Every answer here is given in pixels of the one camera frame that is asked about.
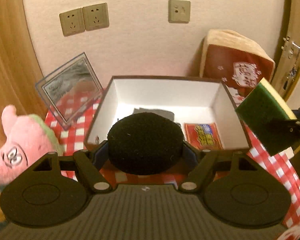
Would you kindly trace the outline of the red white checkered tablecloth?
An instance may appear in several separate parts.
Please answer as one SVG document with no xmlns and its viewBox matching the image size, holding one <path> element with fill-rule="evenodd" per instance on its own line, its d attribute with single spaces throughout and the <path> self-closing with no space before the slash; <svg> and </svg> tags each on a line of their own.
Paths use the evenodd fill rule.
<svg viewBox="0 0 300 240">
<path fill-rule="evenodd" d="M 67 131 L 61 127 L 51 111 L 47 113 L 45 123 L 52 128 L 59 143 L 63 146 L 64 155 L 72 155 L 74 151 L 84 147 L 84 136 L 88 132 L 99 102 L 99 99 L 96 100 L 93 106 L 87 109 Z M 248 156 L 283 184 L 291 195 L 292 204 L 284 219 L 284 224 L 288 228 L 300 224 L 300 178 L 289 161 L 288 150 L 271 157 L 254 134 L 251 131 L 248 134 L 253 145 L 253 148 L 248 152 Z M 101 173 L 113 186 L 117 183 L 179 185 L 187 174 L 187 172 L 177 168 L 176 171 L 167 171 L 150 176 L 137 176 L 125 174 L 111 164 L 106 164 Z"/>
</svg>

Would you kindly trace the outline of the right wall socket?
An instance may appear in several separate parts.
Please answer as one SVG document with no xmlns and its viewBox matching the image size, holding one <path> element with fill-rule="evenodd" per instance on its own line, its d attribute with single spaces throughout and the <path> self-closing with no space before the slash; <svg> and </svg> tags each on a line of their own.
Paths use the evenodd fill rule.
<svg viewBox="0 0 300 240">
<path fill-rule="evenodd" d="M 168 22 L 189 23 L 191 13 L 191 2 L 185 0 L 168 1 Z"/>
</svg>

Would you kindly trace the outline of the orange heat pack packet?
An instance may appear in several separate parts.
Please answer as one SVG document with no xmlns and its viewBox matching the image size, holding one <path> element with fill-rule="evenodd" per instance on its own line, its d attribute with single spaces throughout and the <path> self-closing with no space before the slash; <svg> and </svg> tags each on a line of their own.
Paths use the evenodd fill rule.
<svg viewBox="0 0 300 240">
<path fill-rule="evenodd" d="M 222 150 L 215 123 L 211 124 L 184 124 L 186 141 L 198 150 Z"/>
</svg>

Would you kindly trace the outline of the middle wall socket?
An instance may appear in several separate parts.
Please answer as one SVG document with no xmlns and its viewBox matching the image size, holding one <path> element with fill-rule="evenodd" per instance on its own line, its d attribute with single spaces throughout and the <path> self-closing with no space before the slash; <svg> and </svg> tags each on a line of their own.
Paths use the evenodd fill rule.
<svg viewBox="0 0 300 240">
<path fill-rule="evenodd" d="M 109 27 L 107 3 L 83 7 L 82 11 L 86 31 Z"/>
</svg>

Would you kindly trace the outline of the wall socket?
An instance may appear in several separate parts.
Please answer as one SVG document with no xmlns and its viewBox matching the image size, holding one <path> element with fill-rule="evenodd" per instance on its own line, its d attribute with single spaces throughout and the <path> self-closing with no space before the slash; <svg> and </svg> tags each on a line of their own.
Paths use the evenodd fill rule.
<svg viewBox="0 0 300 240">
<path fill-rule="evenodd" d="M 85 32 L 83 12 L 81 8 L 59 14 L 61 28 L 65 37 Z"/>
<path fill-rule="evenodd" d="M 191 13 L 191 2 L 185 0 L 168 1 L 168 22 L 189 23 Z"/>
<path fill-rule="evenodd" d="M 83 7 L 82 11 L 86 31 L 109 27 L 107 3 Z"/>
</svg>

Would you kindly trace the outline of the red lucky cat cushion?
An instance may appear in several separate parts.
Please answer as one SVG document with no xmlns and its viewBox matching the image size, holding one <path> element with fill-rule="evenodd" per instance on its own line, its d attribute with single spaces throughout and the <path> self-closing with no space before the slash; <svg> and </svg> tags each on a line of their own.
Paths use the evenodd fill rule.
<svg viewBox="0 0 300 240">
<path fill-rule="evenodd" d="M 262 47 L 233 30 L 211 29 L 204 38 L 200 77 L 222 80 L 239 104 L 262 78 L 271 80 L 275 62 Z"/>
</svg>

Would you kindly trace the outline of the key charm with tassel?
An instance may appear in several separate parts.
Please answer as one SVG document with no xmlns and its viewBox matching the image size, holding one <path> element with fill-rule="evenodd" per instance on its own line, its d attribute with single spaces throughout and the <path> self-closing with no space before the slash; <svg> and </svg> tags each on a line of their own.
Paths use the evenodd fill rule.
<svg viewBox="0 0 300 240">
<path fill-rule="evenodd" d="M 290 85 L 294 82 L 294 79 L 295 79 L 296 74 L 298 72 L 296 64 L 297 64 L 297 60 L 295 60 L 293 67 L 291 68 L 288 75 L 286 76 L 286 81 L 283 85 L 284 91 L 287 91 L 288 88 L 290 87 Z"/>
</svg>

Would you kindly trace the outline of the black round pad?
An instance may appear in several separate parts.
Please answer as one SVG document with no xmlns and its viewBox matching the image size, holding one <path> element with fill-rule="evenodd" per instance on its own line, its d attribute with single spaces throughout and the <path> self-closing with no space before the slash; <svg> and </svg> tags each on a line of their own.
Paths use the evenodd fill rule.
<svg viewBox="0 0 300 240">
<path fill-rule="evenodd" d="M 184 136 L 173 121 L 137 113 L 116 122 L 108 132 L 108 157 L 119 170 L 151 175 L 174 166 L 183 153 Z"/>
</svg>

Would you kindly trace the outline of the wooden door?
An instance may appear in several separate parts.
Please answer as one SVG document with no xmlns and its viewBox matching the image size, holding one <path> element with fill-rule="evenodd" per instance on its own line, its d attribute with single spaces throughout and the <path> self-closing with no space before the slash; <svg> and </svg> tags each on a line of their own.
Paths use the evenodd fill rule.
<svg viewBox="0 0 300 240">
<path fill-rule="evenodd" d="M 287 100 L 300 75 L 300 0 L 286 0 L 280 58 L 271 84 Z"/>
</svg>

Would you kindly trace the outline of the brown cardboard box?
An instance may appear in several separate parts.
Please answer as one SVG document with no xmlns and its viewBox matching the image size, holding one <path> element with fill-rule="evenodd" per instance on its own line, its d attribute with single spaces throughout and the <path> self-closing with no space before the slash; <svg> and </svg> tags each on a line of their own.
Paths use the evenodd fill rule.
<svg viewBox="0 0 300 240">
<path fill-rule="evenodd" d="M 236 104 L 222 81 L 177 76 L 113 76 L 84 139 L 88 149 L 106 140 L 110 128 L 136 109 L 174 114 L 184 124 L 214 123 L 223 150 L 248 152 L 251 141 L 235 112 Z"/>
</svg>

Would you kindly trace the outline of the pink plush toy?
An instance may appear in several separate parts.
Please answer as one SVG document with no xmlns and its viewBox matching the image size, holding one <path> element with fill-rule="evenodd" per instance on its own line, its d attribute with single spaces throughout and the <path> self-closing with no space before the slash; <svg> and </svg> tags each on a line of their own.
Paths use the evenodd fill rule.
<svg viewBox="0 0 300 240">
<path fill-rule="evenodd" d="M 0 185 L 9 184 L 46 153 L 64 153 L 54 131 L 36 114 L 17 115 L 15 106 L 8 105 L 1 123 L 6 142 L 0 148 Z"/>
</svg>

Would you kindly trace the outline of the dark patterned rolled sock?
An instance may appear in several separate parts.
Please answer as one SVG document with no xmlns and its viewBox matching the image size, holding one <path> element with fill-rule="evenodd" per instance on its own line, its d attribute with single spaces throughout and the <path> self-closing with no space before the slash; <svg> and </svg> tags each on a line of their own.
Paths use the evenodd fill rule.
<svg viewBox="0 0 300 240">
<path fill-rule="evenodd" d="M 129 124 L 141 131 L 181 130 L 180 124 L 174 121 L 174 113 L 162 109 L 135 108 Z"/>
</svg>

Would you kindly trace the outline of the left wall socket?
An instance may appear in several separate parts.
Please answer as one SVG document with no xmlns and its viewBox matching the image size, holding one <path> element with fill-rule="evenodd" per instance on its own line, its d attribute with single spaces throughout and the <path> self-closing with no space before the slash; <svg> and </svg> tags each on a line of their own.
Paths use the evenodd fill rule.
<svg viewBox="0 0 300 240">
<path fill-rule="evenodd" d="M 61 28 L 65 37 L 85 32 L 83 12 L 81 8 L 59 14 Z"/>
</svg>

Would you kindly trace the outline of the framed grey picture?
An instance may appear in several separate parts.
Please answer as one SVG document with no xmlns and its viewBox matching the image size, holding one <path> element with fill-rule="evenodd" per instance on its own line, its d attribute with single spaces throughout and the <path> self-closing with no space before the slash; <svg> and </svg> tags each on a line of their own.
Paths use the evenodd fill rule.
<svg viewBox="0 0 300 240">
<path fill-rule="evenodd" d="M 64 130 L 102 97 L 103 87 L 85 52 L 36 83 L 49 111 Z"/>
</svg>

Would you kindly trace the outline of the green yellow sponge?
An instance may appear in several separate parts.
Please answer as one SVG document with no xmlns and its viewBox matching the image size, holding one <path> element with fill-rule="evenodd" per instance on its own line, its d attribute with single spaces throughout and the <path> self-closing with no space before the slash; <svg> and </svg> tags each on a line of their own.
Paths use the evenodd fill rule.
<svg viewBox="0 0 300 240">
<path fill-rule="evenodd" d="M 293 111 L 263 78 L 236 108 L 241 120 L 254 133 L 269 155 L 276 155 L 299 142 L 285 121 L 296 120 Z"/>
</svg>

